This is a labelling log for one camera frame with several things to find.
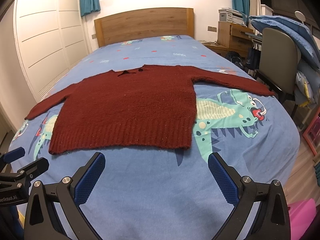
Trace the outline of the dark red knit sweater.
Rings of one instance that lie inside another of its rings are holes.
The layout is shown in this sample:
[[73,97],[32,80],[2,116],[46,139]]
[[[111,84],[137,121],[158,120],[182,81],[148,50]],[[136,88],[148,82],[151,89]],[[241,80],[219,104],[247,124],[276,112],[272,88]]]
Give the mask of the dark red knit sweater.
[[51,154],[108,146],[188,149],[198,82],[271,95],[265,85],[245,77],[193,66],[144,65],[74,83],[34,106],[27,120],[62,106],[49,145]]

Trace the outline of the pink plastic box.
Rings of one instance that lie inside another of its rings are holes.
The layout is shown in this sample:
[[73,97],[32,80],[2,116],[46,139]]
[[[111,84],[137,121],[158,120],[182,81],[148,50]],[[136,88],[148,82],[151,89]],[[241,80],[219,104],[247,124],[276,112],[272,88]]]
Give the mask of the pink plastic box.
[[300,200],[289,204],[288,210],[290,217],[291,240],[300,239],[316,217],[316,202],[312,198]]

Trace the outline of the pink storage shelf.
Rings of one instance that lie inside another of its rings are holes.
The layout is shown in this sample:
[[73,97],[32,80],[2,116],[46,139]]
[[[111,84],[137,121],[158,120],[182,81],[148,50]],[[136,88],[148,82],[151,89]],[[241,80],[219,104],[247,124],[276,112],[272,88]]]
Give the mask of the pink storage shelf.
[[319,154],[319,115],[314,116],[310,125],[304,131],[303,138],[306,140],[313,155]]

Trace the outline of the white wardrobe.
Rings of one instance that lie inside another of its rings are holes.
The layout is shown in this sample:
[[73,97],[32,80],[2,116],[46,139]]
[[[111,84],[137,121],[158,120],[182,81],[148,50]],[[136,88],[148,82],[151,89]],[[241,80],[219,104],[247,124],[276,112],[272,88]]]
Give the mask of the white wardrobe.
[[37,102],[88,55],[79,0],[16,0],[14,33],[22,72]]

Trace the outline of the grey chair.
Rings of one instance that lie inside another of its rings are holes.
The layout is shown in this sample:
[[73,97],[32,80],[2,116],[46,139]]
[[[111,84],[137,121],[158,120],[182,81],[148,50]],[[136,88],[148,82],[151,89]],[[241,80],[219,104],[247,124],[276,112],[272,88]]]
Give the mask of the grey chair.
[[295,101],[295,80],[301,53],[294,40],[277,29],[263,30],[259,68],[254,78],[260,79],[278,95],[278,101]]

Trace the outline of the blue folded quilt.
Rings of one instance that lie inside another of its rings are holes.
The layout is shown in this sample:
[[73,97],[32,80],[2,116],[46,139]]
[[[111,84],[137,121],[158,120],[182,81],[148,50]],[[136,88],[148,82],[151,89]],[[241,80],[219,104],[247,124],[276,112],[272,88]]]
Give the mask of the blue folded quilt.
[[289,35],[301,53],[297,70],[303,72],[311,83],[319,83],[319,48],[308,27],[284,16],[261,15],[249,19],[261,33],[265,28],[272,28]]

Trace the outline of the black bag on floor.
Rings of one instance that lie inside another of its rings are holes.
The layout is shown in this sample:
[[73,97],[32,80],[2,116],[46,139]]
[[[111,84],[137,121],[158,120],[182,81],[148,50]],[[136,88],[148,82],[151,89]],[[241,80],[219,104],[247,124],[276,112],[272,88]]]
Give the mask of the black bag on floor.
[[237,67],[239,67],[241,70],[245,71],[243,60],[240,54],[236,51],[228,51],[225,58]]

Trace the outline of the wooden desk cabinet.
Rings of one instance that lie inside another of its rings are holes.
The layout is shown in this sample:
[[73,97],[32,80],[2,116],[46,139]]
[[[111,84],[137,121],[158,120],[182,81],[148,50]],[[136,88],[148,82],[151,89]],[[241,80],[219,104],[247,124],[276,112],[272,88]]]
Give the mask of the wooden desk cabinet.
[[253,47],[249,34],[254,34],[254,31],[248,27],[231,22],[219,22],[217,41],[203,42],[203,45],[222,57],[233,51],[242,59],[246,59],[249,49]]

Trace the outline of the wooden headboard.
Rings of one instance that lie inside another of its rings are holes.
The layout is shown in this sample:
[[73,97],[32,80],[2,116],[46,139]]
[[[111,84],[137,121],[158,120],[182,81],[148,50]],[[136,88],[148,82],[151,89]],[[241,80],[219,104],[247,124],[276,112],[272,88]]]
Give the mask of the wooden headboard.
[[194,34],[192,8],[147,8],[94,20],[98,46],[156,36]]

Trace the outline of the grey printer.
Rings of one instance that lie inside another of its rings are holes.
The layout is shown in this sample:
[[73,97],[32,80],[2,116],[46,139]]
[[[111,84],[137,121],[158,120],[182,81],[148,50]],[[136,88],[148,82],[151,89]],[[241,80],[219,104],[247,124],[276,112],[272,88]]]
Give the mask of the grey printer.
[[247,16],[231,8],[221,8],[219,9],[219,21],[231,22],[231,23],[246,26]]

